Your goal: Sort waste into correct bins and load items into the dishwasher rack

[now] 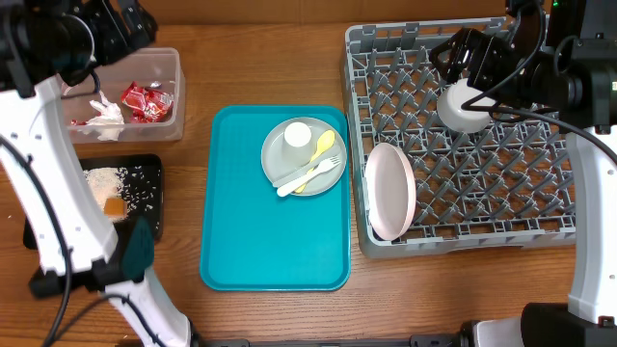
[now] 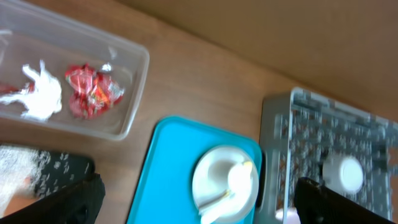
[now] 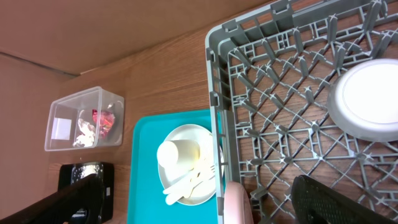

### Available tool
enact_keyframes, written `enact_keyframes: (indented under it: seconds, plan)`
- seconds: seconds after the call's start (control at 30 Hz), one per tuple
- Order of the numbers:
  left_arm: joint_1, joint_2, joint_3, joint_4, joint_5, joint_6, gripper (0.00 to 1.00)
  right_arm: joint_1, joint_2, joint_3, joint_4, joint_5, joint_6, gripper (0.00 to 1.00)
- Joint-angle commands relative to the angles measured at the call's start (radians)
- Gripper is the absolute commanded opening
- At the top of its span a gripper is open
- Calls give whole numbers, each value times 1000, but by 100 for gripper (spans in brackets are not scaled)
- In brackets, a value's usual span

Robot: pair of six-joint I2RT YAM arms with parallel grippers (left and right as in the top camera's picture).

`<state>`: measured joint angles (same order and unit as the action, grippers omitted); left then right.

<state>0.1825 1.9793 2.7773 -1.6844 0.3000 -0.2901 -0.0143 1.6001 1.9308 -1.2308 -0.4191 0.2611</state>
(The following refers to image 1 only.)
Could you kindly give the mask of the white plastic fork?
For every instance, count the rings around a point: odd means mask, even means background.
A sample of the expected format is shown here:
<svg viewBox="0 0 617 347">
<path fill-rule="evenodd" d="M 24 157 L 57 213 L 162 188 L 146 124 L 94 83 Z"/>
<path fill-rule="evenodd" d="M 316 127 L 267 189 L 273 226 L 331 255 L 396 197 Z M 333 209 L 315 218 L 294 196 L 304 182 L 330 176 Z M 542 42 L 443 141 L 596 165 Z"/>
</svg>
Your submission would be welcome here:
<svg viewBox="0 0 617 347">
<path fill-rule="evenodd" d="M 338 166 L 340 163 L 341 163 L 341 159 L 338 156 L 333 156 L 333 157 L 322 160 L 312 172 L 306 173 L 298 178 L 295 178 L 283 184 L 283 186 L 279 187 L 277 189 L 277 195 L 281 198 L 286 197 L 287 195 L 293 193 L 295 190 L 297 190 L 302 185 L 308 183 L 313 178 L 317 177 L 320 174 L 324 174 L 332 170 L 334 167 Z"/>
</svg>

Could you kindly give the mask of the white napkin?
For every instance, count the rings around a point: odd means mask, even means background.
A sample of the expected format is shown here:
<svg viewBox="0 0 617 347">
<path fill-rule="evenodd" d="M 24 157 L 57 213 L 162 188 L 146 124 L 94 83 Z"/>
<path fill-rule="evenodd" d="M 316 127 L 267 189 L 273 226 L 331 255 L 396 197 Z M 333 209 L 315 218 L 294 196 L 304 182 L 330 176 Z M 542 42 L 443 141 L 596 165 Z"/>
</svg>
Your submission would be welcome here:
<svg viewBox="0 0 617 347">
<path fill-rule="evenodd" d="M 117 142 L 124 130 L 124 117 L 121 108 L 117 103 L 109 101 L 104 92 L 100 92 L 99 95 L 99 101 L 90 101 L 90 105 L 98 112 L 98 115 L 84 123 L 87 129 L 81 130 L 81 133 L 89 135 L 94 132 L 94 126 L 98 126 L 97 139 L 99 141 Z"/>
</svg>

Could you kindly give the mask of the orange food cube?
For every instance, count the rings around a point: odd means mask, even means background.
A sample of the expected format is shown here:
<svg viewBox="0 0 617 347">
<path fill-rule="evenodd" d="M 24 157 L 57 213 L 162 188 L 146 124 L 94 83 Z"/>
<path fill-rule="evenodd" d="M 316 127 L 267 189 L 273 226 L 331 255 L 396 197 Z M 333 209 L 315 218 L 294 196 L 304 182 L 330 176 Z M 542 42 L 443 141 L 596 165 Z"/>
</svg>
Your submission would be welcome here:
<svg viewBox="0 0 617 347">
<path fill-rule="evenodd" d="M 120 221 L 126 218 L 128 210 L 125 200 L 112 197 L 105 201 L 103 213 L 112 221 Z"/>
</svg>

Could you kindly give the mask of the pink round plate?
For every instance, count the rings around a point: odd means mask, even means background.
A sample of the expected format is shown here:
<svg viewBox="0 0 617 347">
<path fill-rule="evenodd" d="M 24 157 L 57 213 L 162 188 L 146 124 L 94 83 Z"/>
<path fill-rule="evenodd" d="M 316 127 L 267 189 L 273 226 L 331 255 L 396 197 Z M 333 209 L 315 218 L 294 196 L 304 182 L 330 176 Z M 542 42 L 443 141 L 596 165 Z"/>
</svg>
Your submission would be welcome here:
<svg viewBox="0 0 617 347">
<path fill-rule="evenodd" d="M 416 212 L 416 178 L 406 154 L 380 143 L 369 154 L 364 177 L 368 219 L 375 233 L 386 241 L 402 236 Z"/>
</svg>

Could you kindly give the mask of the red snack wrapper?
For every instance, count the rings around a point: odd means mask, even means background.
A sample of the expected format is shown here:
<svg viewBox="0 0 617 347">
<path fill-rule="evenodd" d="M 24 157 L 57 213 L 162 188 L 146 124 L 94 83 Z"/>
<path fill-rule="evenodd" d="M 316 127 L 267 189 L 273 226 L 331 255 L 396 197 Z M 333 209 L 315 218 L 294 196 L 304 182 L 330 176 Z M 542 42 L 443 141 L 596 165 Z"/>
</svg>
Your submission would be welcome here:
<svg viewBox="0 0 617 347">
<path fill-rule="evenodd" d="M 133 123 L 157 123 L 173 109 L 174 95 L 133 82 L 122 93 L 121 103 L 132 112 Z"/>
</svg>

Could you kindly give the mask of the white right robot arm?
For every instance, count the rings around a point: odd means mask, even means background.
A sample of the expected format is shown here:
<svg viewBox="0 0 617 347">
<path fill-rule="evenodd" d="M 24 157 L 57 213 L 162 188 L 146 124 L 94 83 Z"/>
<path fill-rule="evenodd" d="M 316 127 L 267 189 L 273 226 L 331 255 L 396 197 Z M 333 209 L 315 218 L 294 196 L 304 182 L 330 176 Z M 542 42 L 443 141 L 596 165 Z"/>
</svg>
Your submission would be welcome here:
<svg viewBox="0 0 617 347">
<path fill-rule="evenodd" d="M 616 342 L 616 4 L 612 0 L 509 1 L 515 21 L 500 38 L 464 28 L 430 62 L 469 92 L 446 125 L 468 132 L 465 113 L 499 122 L 541 120 L 566 138 L 576 189 L 576 268 L 564 304 L 530 303 L 520 316 L 468 323 L 461 346 L 612 346 Z"/>
</svg>

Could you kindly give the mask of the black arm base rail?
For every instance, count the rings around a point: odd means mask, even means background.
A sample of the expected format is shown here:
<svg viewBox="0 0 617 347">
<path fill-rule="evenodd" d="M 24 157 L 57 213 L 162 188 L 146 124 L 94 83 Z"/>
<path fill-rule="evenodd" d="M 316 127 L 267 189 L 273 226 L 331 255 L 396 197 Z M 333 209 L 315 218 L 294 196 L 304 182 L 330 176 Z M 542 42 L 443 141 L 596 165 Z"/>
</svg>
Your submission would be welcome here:
<svg viewBox="0 0 617 347">
<path fill-rule="evenodd" d="M 414 334 L 407 338 L 249 341 L 248 339 L 211 340 L 199 337 L 200 347 L 472 347 L 463 334 Z"/>
</svg>

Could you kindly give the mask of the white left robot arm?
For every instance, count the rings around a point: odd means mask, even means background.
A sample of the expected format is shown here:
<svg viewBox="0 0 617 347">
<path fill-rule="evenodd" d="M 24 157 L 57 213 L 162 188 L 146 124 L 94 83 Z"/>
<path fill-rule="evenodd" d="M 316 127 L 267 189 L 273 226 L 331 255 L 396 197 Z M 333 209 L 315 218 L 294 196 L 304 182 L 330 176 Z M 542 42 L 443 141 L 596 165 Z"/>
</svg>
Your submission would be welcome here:
<svg viewBox="0 0 617 347">
<path fill-rule="evenodd" d="M 1 162 L 37 243 L 38 297 L 85 287 L 146 346 L 197 346 L 191 320 L 153 269 L 147 221 L 113 225 L 96 203 L 64 123 L 61 87 L 150 45 L 158 26 L 136 1 L 1 5 Z"/>
</svg>

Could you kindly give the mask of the grey plastic knife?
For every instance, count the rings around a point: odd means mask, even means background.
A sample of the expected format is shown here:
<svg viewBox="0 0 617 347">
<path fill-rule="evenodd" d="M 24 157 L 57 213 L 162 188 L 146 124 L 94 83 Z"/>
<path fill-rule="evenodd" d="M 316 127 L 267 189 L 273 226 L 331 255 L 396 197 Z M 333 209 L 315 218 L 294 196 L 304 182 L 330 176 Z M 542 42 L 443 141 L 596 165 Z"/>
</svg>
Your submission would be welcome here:
<svg viewBox="0 0 617 347">
<path fill-rule="evenodd" d="M 315 168 L 319 164 L 319 162 L 321 160 L 327 159 L 327 158 L 330 158 L 330 157 L 333 157 L 333 156 L 338 156 L 339 153 L 340 153 L 340 148 L 339 147 L 334 147 L 334 148 L 328 149 L 324 153 L 320 154 L 314 161 L 309 162 L 308 164 L 306 164 L 305 166 L 303 166 L 300 169 L 296 170 L 295 172 L 293 172 L 293 173 L 291 173 L 291 174 L 289 174 L 289 175 L 287 175 L 287 176 L 285 176 L 283 178 L 280 178 L 277 181 L 274 181 L 272 183 L 272 186 L 275 187 L 275 188 L 278 188 L 278 187 L 282 186 L 283 184 L 285 184 L 285 183 L 287 183 L 287 182 L 289 182 L 289 181 L 291 181 L 291 180 L 293 180 L 295 178 L 298 178 L 298 177 L 306 174 L 309 169 Z"/>
</svg>

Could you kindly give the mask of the grey bowl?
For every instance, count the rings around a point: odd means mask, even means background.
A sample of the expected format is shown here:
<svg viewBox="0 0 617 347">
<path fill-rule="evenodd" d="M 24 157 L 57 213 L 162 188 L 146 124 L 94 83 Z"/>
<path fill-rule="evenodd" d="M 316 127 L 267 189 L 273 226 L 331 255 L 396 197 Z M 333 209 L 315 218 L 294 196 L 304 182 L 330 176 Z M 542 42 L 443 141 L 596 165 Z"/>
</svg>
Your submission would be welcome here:
<svg viewBox="0 0 617 347">
<path fill-rule="evenodd" d="M 462 104 L 481 94 L 468 85 L 468 78 L 460 79 L 446 88 L 438 97 L 437 112 L 441 122 L 449 129 L 461 133 L 476 133 L 492 121 L 488 112 L 466 111 Z"/>
</svg>

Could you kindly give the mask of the yellow plastic spoon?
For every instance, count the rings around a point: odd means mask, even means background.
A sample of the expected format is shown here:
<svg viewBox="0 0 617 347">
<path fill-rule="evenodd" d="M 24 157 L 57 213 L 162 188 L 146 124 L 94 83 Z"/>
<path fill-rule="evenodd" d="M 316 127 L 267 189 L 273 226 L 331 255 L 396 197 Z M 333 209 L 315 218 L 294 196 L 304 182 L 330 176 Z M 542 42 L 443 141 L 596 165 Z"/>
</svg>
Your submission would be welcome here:
<svg viewBox="0 0 617 347">
<path fill-rule="evenodd" d="M 325 153 L 335 143 L 335 132 L 327 130 L 322 133 L 317 140 L 316 150 L 310 158 L 310 162 L 315 161 L 321 154 Z"/>
</svg>

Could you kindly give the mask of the white plastic cup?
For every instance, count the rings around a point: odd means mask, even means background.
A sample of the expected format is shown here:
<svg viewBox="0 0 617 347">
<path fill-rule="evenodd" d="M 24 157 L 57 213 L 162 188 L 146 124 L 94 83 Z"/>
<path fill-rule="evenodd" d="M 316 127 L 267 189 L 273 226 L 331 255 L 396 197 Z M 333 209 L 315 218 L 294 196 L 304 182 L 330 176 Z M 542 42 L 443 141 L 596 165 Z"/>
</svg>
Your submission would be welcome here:
<svg viewBox="0 0 617 347">
<path fill-rule="evenodd" d="M 296 165 L 305 164 L 312 154 L 311 141 L 311 130 L 304 122 L 291 122 L 283 132 L 283 157 Z"/>
</svg>

